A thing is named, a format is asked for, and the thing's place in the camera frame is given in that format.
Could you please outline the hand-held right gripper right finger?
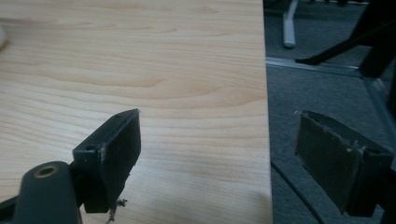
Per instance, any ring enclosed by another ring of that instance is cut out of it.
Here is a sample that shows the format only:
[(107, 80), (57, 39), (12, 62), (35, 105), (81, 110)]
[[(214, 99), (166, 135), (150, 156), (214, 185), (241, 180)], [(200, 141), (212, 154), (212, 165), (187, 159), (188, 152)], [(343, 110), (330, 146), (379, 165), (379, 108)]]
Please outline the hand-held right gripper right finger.
[(331, 117), (301, 113), (295, 154), (341, 213), (394, 216), (393, 154)]

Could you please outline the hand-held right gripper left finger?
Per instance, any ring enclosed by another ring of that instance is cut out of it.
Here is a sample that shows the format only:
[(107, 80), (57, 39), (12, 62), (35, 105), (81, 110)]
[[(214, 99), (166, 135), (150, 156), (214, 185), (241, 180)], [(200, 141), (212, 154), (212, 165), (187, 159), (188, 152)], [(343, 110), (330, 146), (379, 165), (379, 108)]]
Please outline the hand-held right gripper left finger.
[(112, 116), (73, 149), (78, 204), (88, 213), (114, 212), (141, 152), (139, 111)]

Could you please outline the silver floor rail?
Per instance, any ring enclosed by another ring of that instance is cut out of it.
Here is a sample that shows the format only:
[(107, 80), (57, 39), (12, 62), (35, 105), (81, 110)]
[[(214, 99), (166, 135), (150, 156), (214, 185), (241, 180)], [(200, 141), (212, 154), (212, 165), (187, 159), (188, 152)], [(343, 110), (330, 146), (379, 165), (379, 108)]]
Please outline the silver floor rail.
[(299, 69), (331, 75), (360, 78), (363, 81), (364, 86), (368, 91), (372, 102), (375, 105), (379, 117), (381, 118), (385, 128), (389, 132), (390, 137), (396, 141), (396, 120), (388, 111), (388, 96), (386, 92), (386, 86), (380, 78), (363, 77), (359, 73), (359, 70), (356, 66), (345, 66), (331, 63), (308, 65), (304, 63), (297, 63), (295, 60), (292, 59), (282, 59), (274, 57), (267, 57), (266, 64), (269, 67)]

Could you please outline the black stand leg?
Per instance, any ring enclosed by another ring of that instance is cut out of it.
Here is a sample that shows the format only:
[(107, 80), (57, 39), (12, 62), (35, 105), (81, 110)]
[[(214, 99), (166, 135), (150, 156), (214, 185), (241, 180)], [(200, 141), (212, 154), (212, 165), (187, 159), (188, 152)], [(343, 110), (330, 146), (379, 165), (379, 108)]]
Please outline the black stand leg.
[(349, 39), (297, 63), (319, 65), (357, 46), (371, 50), (359, 71), (364, 77), (380, 77), (396, 58), (396, 0), (370, 0)]

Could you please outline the white metal leg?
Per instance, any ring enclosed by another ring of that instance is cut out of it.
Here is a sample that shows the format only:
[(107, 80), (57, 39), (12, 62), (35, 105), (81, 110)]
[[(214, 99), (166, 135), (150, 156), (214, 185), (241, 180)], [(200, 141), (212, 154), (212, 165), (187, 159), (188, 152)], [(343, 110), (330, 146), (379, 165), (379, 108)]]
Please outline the white metal leg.
[(283, 14), (283, 46), (286, 49), (293, 49), (296, 46), (294, 32), (294, 15), (299, 0), (290, 0), (289, 8)]

